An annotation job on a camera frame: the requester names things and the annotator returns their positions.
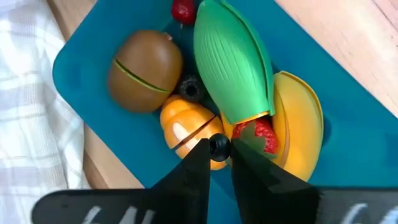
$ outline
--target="yellow banana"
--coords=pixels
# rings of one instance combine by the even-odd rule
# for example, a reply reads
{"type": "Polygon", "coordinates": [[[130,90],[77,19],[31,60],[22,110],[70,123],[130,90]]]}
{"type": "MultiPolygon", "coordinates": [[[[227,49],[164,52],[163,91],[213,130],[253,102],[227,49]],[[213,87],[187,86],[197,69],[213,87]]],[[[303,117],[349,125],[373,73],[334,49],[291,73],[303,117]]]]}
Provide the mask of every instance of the yellow banana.
{"type": "Polygon", "coordinates": [[[323,139],[320,102],[308,84],[288,72],[276,73],[274,81],[272,125],[279,141],[274,162],[307,181],[318,162],[323,139]]]}
{"type": "Polygon", "coordinates": [[[221,116],[221,122],[223,123],[225,136],[227,136],[229,138],[229,140],[231,140],[232,132],[234,131],[235,125],[230,124],[226,120],[226,118],[225,118],[225,116],[224,116],[224,114],[222,112],[220,112],[220,116],[221,116]]]}

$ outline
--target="wooden table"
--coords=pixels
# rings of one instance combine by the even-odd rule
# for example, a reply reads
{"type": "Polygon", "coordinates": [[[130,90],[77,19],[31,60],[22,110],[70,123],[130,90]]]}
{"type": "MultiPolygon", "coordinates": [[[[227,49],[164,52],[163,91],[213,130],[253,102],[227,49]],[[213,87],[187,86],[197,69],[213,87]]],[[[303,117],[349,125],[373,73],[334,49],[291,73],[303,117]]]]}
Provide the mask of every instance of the wooden table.
{"type": "MultiPolygon", "coordinates": [[[[68,39],[95,0],[47,0],[68,39]]],[[[277,0],[363,87],[398,116],[398,0],[277,0]]],[[[85,171],[93,187],[142,187],[86,127],[85,171]]]]}

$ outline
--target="brown kiwi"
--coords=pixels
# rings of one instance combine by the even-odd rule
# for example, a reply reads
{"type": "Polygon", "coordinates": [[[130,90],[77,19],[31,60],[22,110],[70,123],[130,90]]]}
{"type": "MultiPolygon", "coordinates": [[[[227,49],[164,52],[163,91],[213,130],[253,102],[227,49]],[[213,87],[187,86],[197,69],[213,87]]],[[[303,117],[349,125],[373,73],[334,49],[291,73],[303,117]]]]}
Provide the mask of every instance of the brown kiwi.
{"type": "Polygon", "coordinates": [[[138,31],[112,62],[109,92],[129,111],[151,112],[173,91],[181,71],[182,54],[169,35],[154,30],[138,31]]]}

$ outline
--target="toy orange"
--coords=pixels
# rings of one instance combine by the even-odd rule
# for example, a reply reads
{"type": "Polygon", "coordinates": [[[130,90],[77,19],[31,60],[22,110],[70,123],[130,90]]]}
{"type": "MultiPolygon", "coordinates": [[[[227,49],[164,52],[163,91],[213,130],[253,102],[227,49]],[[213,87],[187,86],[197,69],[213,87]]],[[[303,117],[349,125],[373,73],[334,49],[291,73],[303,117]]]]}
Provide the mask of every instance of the toy orange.
{"type": "MultiPolygon", "coordinates": [[[[202,138],[214,134],[224,134],[221,120],[211,111],[196,103],[190,103],[179,96],[171,96],[163,105],[160,125],[169,148],[176,149],[180,158],[184,158],[202,138]]],[[[225,162],[210,161],[210,168],[218,170],[225,162]]]]}

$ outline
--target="plaid cloth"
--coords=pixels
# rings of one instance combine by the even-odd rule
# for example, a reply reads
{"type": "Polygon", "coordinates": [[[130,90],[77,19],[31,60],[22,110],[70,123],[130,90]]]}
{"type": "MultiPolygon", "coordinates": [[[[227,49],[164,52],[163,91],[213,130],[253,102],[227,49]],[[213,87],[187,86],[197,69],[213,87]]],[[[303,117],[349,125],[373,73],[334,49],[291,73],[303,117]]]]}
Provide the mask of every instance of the plaid cloth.
{"type": "Polygon", "coordinates": [[[31,223],[39,198],[87,188],[83,122],[55,90],[64,45],[44,0],[0,0],[0,223],[31,223]]]}

